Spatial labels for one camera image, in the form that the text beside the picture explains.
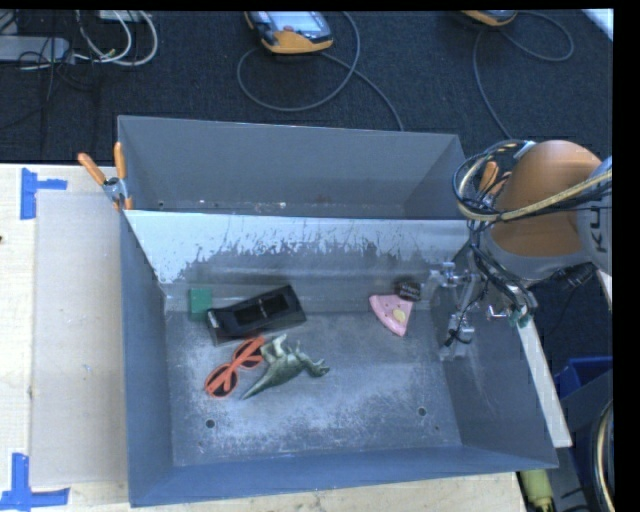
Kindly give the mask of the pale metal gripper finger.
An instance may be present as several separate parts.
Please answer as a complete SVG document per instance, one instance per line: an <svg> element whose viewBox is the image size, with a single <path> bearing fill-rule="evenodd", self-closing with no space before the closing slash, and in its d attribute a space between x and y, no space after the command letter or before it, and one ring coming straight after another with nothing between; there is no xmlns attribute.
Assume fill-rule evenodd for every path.
<svg viewBox="0 0 640 512"><path fill-rule="evenodd" d="M456 354L458 346L458 316L451 314L446 323L444 334L441 336L442 343L439 347L439 357L441 361L452 360Z"/></svg>
<svg viewBox="0 0 640 512"><path fill-rule="evenodd" d="M474 328L469 324L463 323L454 333L453 357L455 359L464 358L467 356L471 347L474 338Z"/></svg>

